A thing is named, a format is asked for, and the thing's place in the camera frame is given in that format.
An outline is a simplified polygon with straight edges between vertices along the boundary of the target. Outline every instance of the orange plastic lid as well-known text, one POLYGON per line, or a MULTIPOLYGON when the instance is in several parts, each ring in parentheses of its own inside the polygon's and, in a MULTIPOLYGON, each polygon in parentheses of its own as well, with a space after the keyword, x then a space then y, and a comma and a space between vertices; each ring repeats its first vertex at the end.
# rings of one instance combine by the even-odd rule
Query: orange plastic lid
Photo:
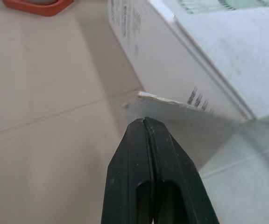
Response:
POLYGON ((3 0, 5 6, 8 8, 44 16, 53 16, 58 14, 71 3, 73 3, 73 1, 74 0, 58 0, 50 5, 38 5, 29 3, 26 0, 3 0))

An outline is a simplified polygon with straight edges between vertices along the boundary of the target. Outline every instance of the white cardboard box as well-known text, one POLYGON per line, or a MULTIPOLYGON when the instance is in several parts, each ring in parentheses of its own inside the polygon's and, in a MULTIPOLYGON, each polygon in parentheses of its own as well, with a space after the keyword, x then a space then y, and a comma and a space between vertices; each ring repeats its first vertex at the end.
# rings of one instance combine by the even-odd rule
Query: white cardboard box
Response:
POLYGON ((161 0, 109 1, 110 24, 145 90, 236 121, 269 116, 269 42, 259 45, 269 41, 269 33, 263 35, 269 31, 269 7, 210 15, 169 7, 173 11, 161 0), (224 23, 213 26, 219 18, 224 23), (228 51, 219 48, 225 24, 238 18, 225 37, 237 33, 240 42, 232 38, 225 41, 228 51), (244 21, 247 30, 239 28, 244 21), (249 38, 252 32, 246 31, 252 29, 261 36, 249 38))

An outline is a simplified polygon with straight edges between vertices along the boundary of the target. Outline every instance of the tile floor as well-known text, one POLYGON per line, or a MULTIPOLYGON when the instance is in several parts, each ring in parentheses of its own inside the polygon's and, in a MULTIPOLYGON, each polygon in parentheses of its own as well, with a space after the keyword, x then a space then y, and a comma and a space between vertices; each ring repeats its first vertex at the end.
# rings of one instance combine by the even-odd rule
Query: tile floor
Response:
POLYGON ((0 224, 100 223, 121 105, 138 89, 106 0, 50 18, 0 1, 0 224))

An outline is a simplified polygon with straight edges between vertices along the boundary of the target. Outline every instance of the orange container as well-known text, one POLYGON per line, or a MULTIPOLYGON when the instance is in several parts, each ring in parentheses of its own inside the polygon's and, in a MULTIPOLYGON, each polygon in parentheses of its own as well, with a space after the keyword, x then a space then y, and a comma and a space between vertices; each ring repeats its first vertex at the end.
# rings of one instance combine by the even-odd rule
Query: orange container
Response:
POLYGON ((44 16, 53 16, 58 14, 73 3, 73 1, 74 0, 57 0, 57 2, 50 5, 38 5, 27 2, 26 0, 3 0, 5 6, 8 8, 44 16))

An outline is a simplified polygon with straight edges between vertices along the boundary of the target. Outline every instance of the tile grout line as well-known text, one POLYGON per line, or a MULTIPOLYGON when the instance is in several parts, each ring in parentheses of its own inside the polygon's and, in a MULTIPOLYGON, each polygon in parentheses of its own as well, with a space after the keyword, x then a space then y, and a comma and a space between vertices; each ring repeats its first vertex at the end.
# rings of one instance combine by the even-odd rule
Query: tile grout line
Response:
POLYGON ((228 166, 225 166, 225 167, 223 167, 223 168, 219 168, 219 169, 216 169, 216 170, 214 170, 214 171, 212 171, 212 172, 209 172, 209 173, 203 175, 203 176, 201 177, 201 179, 202 179, 202 180, 203 180, 203 179, 208 179, 208 178, 210 178, 210 177, 212 177, 212 176, 214 176, 214 175, 216 175, 216 174, 219 174, 219 173, 221 173, 221 172, 223 172, 223 171, 225 171, 225 170, 228 170, 228 169, 230 169, 230 168, 236 167, 236 166, 238 166, 238 165, 240 165, 240 164, 242 164, 242 163, 248 162, 248 161, 250 161, 250 160, 252 160, 252 159, 254 159, 254 158, 261 157, 261 156, 263 156, 263 155, 265 155, 265 154, 268 154, 268 153, 269 153, 269 150, 267 150, 267 151, 265 151, 265 152, 261 152, 261 153, 259 153, 259 154, 257 154, 257 155, 249 156, 249 157, 247 157, 247 158, 245 158, 245 159, 239 160, 239 161, 237 161, 237 162, 235 162, 235 163, 232 163, 232 164, 230 164, 230 165, 228 165, 228 166))
POLYGON ((0 134, 1 133, 8 132, 8 131, 10 131, 12 129, 13 130, 16 130, 16 129, 19 129, 19 128, 22 128, 22 127, 27 127, 29 125, 32 125, 32 124, 35 124, 35 123, 39 123, 40 121, 45 121, 45 120, 50 119, 50 118, 54 118, 54 117, 57 117, 57 116, 60 116, 60 115, 66 114, 66 113, 70 113, 70 112, 72 112, 74 110, 77 110, 77 109, 80 109, 82 107, 89 106, 89 105, 92 105, 92 104, 101 102, 103 100, 109 100, 109 99, 118 97, 118 96, 120 96, 122 94, 128 94, 128 93, 130 93, 132 91, 139 91, 140 89, 141 89, 141 87, 138 87, 138 88, 135 88, 133 90, 129 90, 129 91, 125 91, 125 92, 122 92, 122 93, 114 94, 114 95, 112 95, 110 97, 105 97, 105 98, 102 98, 102 99, 98 99, 98 100, 92 101, 92 102, 87 103, 87 104, 83 104, 83 105, 79 105, 79 106, 76 106, 76 107, 73 107, 73 108, 70 108, 70 109, 67 109, 67 110, 63 110, 63 111, 58 112, 58 113, 54 113, 54 114, 51 114, 51 115, 47 115, 47 116, 42 116, 42 117, 39 117, 39 118, 31 119, 30 121, 27 121, 27 122, 24 122, 24 123, 21 123, 21 124, 14 125, 12 127, 5 128, 3 130, 0 130, 0 134))

